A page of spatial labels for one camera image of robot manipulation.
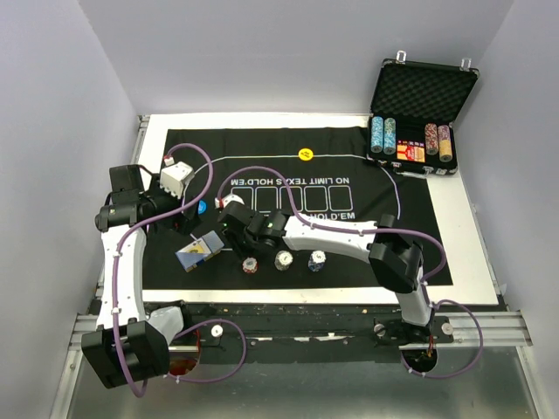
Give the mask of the blue yellow card box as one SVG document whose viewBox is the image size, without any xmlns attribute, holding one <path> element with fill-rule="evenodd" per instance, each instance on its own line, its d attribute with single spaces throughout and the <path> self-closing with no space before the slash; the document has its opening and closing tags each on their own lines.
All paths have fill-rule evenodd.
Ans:
<svg viewBox="0 0 559 419">
<path fill-rule="evenodd" d="M 176 252 L 176 257 L 185 271 L 192 271 L 224 248 L 224 242 L 212 230 Z"/>
</svg>

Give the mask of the red white chip stack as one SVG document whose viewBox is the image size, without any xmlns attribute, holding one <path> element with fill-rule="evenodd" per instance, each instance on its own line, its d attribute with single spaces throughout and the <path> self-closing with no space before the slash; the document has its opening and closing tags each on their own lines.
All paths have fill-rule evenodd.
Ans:
<svg viewBox="0 0 559 419">
<path fill-rule="evenodd" d="M 248 257 L 242 262 L 242 270 L 245 273 L 253 274 L 258 270 L 258 261 L 256 258 Z"/>
</svg>

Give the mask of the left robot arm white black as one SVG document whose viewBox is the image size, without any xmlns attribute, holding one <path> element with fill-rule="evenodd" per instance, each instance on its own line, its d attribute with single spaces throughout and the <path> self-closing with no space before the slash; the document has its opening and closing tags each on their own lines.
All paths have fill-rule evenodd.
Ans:
<svg viewBox="0 0 559 419">
<path fill-rule="evenodd" d="M 179 212 L 194 170 L 172 163 L 141 178 L 139 164 L 109 170 L 112 190 L 95 217 L 105 255 L 103 293 L 94 331 L 81 349 L 106 388 L 146 381 L 169 371 L 169 345 L 187 343 L 194 332 L 180 302 L 147 313 L 142 298 L 143 255 L 148 234 L 160 229 L 190 232 L 197 208 Z"/>
</svg>

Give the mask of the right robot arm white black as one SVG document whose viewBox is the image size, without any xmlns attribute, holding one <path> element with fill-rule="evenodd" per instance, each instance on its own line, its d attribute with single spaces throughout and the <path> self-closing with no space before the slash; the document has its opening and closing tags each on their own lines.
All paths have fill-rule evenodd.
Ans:
<svg viewBox="0 0 559 419">
<path fill-rule="evenodd" d="M 401 309 L 400 340 L 419 342 L 433 332 L 434 309 L 424 285 L 423 246 L 412 237 L 428 236 L 395 229 L 394 217 L 379 222 L 348 223 L 277 209 L 263 215 L 236 196 L 219 201 L 218 223 L 232 249 L 241 257 L 254 257 L 272 249 L 323 251 L 370 265 L 377 283 L 393 292 Z"/>
</svg>

